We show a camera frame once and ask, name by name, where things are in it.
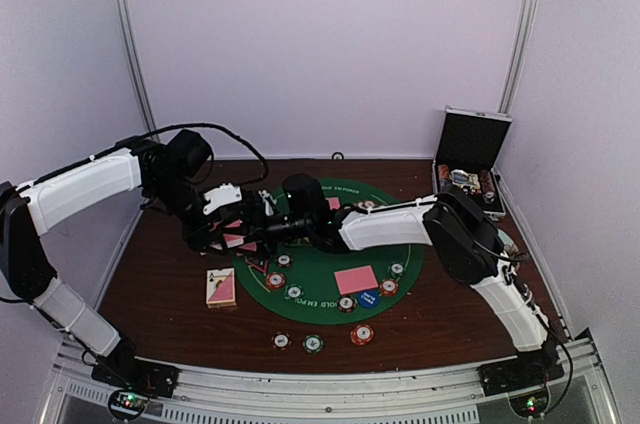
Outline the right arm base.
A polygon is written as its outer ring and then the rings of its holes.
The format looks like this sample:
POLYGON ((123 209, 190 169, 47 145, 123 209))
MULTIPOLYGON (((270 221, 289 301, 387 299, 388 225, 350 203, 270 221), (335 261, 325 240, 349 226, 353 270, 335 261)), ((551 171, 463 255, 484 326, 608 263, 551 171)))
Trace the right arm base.
POLYGON ((560 363, 515 358, 481 365, 478 374, 484 395, 494 396, 543 387, 549 380, 562 378, 565 372, 560 363))

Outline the green chip seat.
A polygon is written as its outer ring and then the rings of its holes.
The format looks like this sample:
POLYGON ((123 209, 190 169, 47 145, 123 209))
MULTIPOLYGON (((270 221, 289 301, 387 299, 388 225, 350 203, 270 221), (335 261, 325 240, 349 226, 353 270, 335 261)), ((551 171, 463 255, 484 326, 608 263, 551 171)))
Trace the green chip seat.
POLYGON ((402 263, 394 262, 389 266, 389 273, 394 278, 402 276, 405 273, 405 266, 402 263))

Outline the green poker chip stack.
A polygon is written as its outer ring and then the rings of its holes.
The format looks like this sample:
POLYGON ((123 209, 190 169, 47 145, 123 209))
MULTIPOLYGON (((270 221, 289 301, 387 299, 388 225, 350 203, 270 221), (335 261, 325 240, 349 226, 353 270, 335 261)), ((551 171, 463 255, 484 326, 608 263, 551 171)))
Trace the green poker chip stack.
POLYGON ((317 334, 309 334, 302 340, 302 347, 307 353, 319 353, 324 348, 324 341, 317 334))

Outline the red-backed card top seat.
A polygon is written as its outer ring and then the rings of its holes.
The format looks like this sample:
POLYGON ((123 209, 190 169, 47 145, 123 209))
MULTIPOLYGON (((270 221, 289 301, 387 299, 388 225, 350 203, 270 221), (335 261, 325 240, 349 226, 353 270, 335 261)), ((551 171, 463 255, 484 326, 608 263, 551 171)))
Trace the red-backed card top seat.
POLYGON ((326 201, 330 210, 338 210, 341 208, 341 201, 338 197, 327 197, 326 201))

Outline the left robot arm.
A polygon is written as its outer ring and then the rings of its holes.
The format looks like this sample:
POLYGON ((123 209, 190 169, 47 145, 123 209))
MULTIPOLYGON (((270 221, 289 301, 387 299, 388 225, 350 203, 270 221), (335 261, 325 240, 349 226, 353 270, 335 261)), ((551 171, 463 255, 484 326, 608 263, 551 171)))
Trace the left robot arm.
POLYGON ((242 192, 231 184, 206 192, 194 187, 192 177, 212 154, 195 129, 178 127, 168 144, 132 136, 36 180, 1 185, 1 272, 15 299, 105 359, 106 373, 123 388, 143 380, 142 363, 121 333, 64 283, 47 251, 64 258, 69 270, 115 254, 115 229, 123 223, 111 221, 108 208, 127 203, 134 190, 177 217, 196 251, 220 245, 214 213, 239 203, 242 192))

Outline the card deck box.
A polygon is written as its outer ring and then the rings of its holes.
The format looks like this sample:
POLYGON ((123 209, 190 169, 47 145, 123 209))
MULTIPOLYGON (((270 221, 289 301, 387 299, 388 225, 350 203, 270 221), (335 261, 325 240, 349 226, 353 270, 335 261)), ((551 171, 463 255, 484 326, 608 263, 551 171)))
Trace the card deck box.
POLYGON ((212 269, 207 271, 205 303, 209 309, 235 307, 235 269, 212 269))

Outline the blue small blind button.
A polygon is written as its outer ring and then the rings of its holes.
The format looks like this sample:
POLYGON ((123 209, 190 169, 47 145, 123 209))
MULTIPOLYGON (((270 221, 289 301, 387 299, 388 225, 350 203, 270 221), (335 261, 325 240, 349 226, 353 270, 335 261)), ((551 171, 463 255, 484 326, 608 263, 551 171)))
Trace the blue small blind button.
POLYGON ((380 304, 381 295, 378 290, 365 290, 357 295, 357 302, 364 309, 374 309, 380 304))

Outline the red-backed card deck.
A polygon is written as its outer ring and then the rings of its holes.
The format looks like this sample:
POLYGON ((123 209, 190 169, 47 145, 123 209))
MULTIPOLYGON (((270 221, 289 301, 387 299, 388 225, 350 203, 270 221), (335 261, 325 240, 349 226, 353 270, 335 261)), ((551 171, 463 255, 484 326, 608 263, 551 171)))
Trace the red-backed card deck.
POLYGON ((214 250, 223 251, 241 247, 245 241, 243 222, 241 220, 229 223, 215 222, 210 230, 210 237, 209 247, 214 250))

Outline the black red all-in triangle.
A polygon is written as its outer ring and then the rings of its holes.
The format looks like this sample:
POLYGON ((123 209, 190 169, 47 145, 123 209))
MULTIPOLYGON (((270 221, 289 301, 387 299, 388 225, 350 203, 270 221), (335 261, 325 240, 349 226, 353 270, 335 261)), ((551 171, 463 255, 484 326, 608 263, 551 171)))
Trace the black red all-in triangle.
POLYGON ((255 259, 251 257, 247 257, 245 259, 245 263, 248 268, 254 270, 258 273, 262 273, 266 275, 268 273, 269 262, 267 260, 255 259))

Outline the red-backed card seat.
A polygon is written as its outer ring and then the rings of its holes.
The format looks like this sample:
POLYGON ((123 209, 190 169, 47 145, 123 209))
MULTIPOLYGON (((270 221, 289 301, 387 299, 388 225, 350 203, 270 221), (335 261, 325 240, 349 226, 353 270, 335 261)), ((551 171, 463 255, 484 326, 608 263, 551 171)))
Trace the red-backed card seat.
POLYGON ((334 278, 341 295, 359 293, 378 287, 378 281, 371 266, 336 271, 334 278))
POLYGON ((341 208, 341 201, 338 197, 327 197, 326 201, 330 210, 338 210, 341 208))

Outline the single red-backed card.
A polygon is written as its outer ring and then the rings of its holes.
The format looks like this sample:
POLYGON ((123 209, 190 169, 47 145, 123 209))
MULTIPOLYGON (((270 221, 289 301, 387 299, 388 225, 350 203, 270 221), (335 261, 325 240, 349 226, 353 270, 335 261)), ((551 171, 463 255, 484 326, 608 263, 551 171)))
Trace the single red-backed card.
POLYGON ((249 243, 239 247, 240 250, 245 252, 258 252, 259 246, 257 243, 249 243))

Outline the orange-red poker chip stack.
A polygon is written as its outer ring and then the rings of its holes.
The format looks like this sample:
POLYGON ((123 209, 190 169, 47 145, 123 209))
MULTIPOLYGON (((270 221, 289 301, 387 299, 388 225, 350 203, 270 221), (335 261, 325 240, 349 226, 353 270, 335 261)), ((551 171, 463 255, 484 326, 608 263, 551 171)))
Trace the orange-red poker chip stack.
POLYGON ((356 346, 363 346, 374 339, 374 330, 367 324, 358 324, 350 332, 350 340, 356 346))

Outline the red five poker chip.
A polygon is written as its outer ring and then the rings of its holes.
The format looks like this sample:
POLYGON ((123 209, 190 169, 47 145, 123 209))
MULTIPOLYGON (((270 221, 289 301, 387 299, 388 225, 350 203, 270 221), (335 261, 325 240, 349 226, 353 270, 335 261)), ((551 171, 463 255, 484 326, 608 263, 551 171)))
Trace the red five poker chip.
POLYGON ((395 296, 399 291, 399 283, 395 279, 384 279, 380 284, 380 294, 385 297, 395 296))

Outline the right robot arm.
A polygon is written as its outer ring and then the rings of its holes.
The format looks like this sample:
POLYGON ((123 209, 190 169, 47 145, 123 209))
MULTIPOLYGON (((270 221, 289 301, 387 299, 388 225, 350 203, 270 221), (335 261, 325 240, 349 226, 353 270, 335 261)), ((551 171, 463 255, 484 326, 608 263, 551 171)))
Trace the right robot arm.
POLYGON ((391 245, 431 246, 446 274, 469 285, 488 304, 512 339, 518 358, 512 374, 535 384, 555 363, 557 338, 533 293, 518 276, 520 263, 504 249, 496 226, 462 190, 446 185, 435 195, 394 205, 330 207, 318 180, 295 174, 283 183, 288 210, 269 194, 245 192, 239 252, 265 260, 279 245, 305 238, 328 254, 391 245))

